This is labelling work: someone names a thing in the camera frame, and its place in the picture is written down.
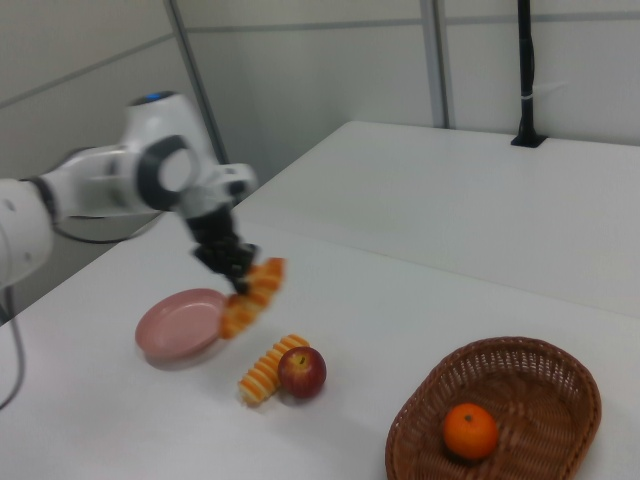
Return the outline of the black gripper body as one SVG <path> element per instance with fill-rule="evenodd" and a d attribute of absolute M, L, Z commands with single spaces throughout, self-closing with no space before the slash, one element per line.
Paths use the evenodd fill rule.
<path fill-rule="evenodd" d="M 234 230 L 231 208 L 222 206 L 215 211 L 186 220 L 198 250 L 231 252 L 239 245 L 239 236 Z"/>

